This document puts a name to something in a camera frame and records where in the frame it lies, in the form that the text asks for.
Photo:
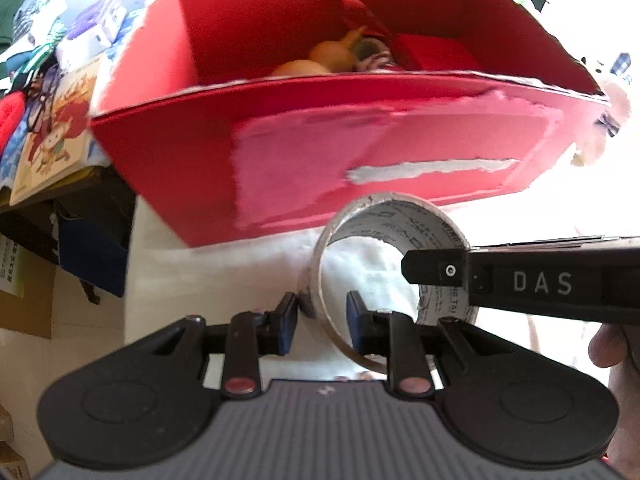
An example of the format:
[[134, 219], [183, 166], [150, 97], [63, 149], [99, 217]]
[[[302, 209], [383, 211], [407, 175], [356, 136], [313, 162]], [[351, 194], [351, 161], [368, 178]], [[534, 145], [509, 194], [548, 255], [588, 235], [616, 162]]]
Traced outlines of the person's right hand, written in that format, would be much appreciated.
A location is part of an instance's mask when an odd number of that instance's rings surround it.
[[595, 366], [609, 368], [608, 388], [620, 407], [620, 421], [608, 462], [627, 479], [638, 479], [639, 454], [639, 327], [602, 324], [589, 344]]

